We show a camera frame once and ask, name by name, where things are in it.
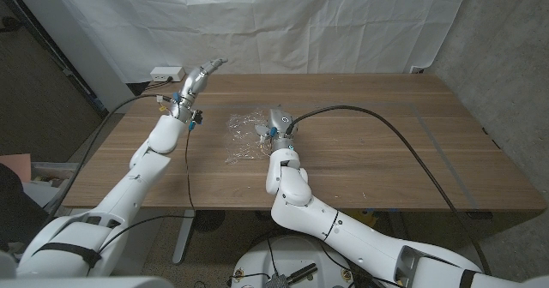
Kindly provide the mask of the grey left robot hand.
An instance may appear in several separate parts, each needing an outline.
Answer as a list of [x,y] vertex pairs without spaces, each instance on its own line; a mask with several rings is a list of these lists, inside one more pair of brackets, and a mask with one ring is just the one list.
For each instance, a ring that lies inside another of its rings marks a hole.
[[191,70],[185,78],[183,86],[177,92],[178,96],[175,97],[175,102],[169,109],[169,115],[186,123],[190,119],[191,107],[198,94],[204,91],[208,84],[209,76],[227,62],[227,58],[217,58]]

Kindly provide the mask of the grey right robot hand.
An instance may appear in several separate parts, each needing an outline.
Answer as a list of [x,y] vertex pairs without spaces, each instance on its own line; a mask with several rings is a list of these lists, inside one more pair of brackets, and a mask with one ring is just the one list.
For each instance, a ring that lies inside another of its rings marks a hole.
[[270,109],[268,123],[266,125],[256,125],[255,131],[259,135],[262,144],[268,141],[271,153],[282,148],[292,149],[293,134],[297,130],[297,126],[292,128],[290,134],[286,133],[290,128],[292,121],[293,117],[290,113],[285,112],[280,108]]

